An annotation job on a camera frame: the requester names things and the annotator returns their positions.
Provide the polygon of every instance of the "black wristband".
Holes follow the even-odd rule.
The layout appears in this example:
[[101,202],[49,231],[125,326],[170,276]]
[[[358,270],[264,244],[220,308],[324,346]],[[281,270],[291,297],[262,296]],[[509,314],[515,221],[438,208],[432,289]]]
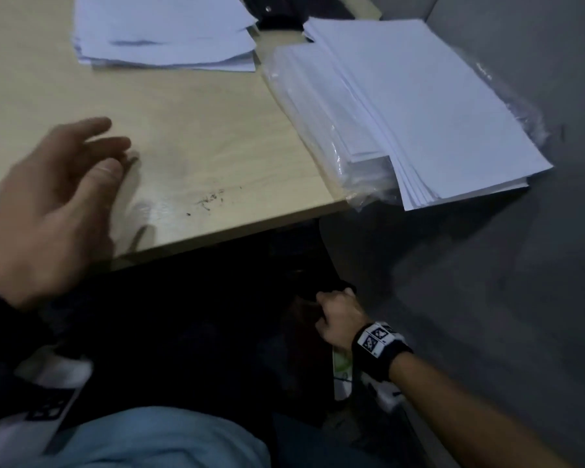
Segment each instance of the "black wristband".
[[385,322],[369,323],[353,338],[353,364],[373,379],[388,381],[390,364],[399,353],[413,353],[406,339]]

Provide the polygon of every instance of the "wall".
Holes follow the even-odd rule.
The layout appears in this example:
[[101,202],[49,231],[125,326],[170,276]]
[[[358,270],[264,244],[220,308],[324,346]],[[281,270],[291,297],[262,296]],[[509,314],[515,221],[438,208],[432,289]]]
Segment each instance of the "wall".
[[438,0],[428,23],[543,110],[556,167],[525,194],[329,216],[325,244],[371,313],[585,467],[585,0]]

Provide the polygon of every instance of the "wooden table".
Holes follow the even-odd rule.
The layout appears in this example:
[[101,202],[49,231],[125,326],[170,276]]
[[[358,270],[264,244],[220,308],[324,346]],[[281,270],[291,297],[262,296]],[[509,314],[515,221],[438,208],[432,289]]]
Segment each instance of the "wooden table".
[[[190,250],[342,210],[260,73],[79,65],[73,0],[0,0],[0,179],[48,128],[108,115],[140,161],[112,216],[117,257]],[[257,56],[300,42],[263,32]]]

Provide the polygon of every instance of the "plastic wrapper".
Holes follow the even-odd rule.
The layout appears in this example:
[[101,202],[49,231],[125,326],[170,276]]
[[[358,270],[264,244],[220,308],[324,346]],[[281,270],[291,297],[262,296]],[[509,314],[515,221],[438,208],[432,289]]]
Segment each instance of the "plastic wrapper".
[[[372,119],[365,116],[368,113],[331,61],[310,55],[312,48],[311,44],[282,46],[266,60],[263,75],[274,97],[351,206],[361,209],[375,200],[401,204],[390,158],[369,132]],[[456,51],[505,102],[531,140],[542,146],[548,134],[541,112],[481,63]]]

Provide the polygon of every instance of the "stack of paper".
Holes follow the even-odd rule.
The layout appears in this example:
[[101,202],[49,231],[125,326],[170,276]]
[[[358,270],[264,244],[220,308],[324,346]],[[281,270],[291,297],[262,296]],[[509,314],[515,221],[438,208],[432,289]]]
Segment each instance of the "stack of paper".
[[552,167],[422,21],[310,19],[304,29],[314,44],[274,56],[296,114],[340,170],[360,176],[389,158],[406,210],[525,187]]
[[255,22],[239,0],[75,0],[72,41],[90,65],[253,72]]

